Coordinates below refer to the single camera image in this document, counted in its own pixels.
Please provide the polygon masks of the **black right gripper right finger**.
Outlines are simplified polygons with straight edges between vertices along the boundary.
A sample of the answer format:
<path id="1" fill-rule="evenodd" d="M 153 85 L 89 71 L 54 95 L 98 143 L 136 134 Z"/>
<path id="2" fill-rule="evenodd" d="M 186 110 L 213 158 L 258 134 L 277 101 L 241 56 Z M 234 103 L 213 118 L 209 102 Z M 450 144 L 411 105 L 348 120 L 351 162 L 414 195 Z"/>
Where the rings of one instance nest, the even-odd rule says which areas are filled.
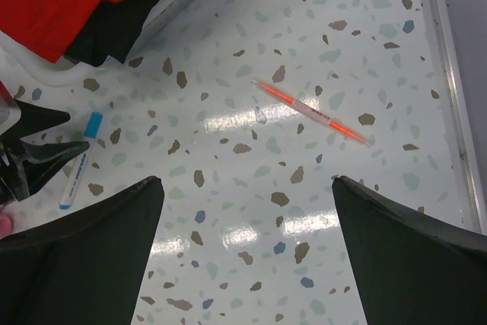
<path id="1" fill-rule="evenodd" d="M 484 324 L 486 237 L 341 176 L 333 198 L 369 324 Z"/>

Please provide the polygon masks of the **white marker blue cap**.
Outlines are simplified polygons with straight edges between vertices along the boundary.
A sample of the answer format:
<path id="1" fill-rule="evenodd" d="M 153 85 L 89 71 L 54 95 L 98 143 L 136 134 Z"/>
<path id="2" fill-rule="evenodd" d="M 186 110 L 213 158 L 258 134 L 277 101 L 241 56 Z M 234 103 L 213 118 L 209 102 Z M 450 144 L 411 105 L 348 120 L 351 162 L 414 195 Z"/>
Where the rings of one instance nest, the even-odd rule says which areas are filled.
<path id="1" fill-rule="evenodd" d="M 91 155 L 93 144 L 96 140 L 102 120 L 103 115 L 96 112 L 93 112 L 90 116 L 90 119 L 88 120 L 88 124 L 83 134 L 83 142 L 88 143 L 88 149 L 80 154 L 75 160 L 72 171 L 68 177 L 65 192 L 60 199 L 60 209 L 69 209 L 75 200 L 76 193 L 80 186 L 81 178 Z"/>

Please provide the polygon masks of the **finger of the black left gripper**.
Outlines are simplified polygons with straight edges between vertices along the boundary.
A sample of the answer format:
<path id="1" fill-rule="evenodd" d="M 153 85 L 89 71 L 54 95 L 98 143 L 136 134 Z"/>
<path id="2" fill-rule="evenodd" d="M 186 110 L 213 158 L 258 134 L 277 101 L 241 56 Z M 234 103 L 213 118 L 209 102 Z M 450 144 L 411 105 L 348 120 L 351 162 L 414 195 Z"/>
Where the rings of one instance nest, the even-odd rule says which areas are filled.
<path id="1" fill-rule="evenodd" d="M 20 100 L 15 102 L 20 108 L 21 118 L 11 127 L 11 134 L 19 139 L 67 123 L 71 119 L 67 112 L 38 107 Z"/>
<path id="2" fill-rule="evenodd" d="M 1 202 L 23 201 L 39 192 L 68 162 L 86 152 L 88 142 L 32 145 L 4 139 L 1 153 Z"/>

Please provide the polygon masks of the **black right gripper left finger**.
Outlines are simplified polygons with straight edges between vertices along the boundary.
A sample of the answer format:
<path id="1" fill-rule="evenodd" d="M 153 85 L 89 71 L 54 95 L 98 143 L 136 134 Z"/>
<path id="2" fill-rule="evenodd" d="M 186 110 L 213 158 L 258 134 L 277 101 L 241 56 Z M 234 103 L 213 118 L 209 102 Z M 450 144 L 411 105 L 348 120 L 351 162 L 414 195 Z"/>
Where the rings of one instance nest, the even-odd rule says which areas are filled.
<path id="1" fill-rule="evenodd" d="M 1 240 L 3 324 L 129 324 L 164 203 L 147 177 Z"/>

